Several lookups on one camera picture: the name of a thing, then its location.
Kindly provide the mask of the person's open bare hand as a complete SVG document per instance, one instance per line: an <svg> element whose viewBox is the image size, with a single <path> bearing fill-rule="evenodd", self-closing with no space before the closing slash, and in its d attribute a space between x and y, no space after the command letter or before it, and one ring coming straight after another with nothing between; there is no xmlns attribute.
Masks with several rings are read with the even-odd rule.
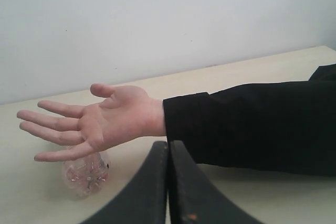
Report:
<svg viewBox="0 0 336 224"><path fill-rule="evenodd" d="M163 101L149 97L144 89L96 83L90 92L103 101L91 105L38 102L39 108L56 116L17 112L21 130L67 146L66 150L39 153L35 161L74 161L139 137L166 135Z"/></svg>

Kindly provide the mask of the black sleeved forearm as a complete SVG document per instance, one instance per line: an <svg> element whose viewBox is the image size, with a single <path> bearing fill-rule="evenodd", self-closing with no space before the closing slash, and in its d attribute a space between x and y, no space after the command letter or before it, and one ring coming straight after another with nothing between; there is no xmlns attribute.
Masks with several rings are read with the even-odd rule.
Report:
<svg viewBox="0 0 336 224"><path fill-rule="evenodd" d="M335 65L307 81L165 99L163 109L167 139L198 164L335 175Z"/></svg>

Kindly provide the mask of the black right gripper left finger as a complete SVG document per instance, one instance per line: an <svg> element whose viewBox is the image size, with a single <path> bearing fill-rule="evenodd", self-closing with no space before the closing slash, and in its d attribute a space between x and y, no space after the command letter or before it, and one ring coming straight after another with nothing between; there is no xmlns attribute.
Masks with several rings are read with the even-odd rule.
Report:
<svg viewBox="0 0 336 224"><path fill-rule="evenodd" d="M167 161L167 142L154 142L129 183L83 223L165 223Z"/></svg>

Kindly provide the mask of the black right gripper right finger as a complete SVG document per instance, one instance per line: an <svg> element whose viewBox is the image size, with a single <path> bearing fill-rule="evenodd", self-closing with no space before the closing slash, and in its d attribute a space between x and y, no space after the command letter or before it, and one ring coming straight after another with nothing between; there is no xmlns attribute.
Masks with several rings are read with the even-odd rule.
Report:
<svg viewBox="0 0 336 224"><path fill-rule="evenodd" d="M192 159L183 142L169 142L171 223L260 223L225 197Z"/></svg>

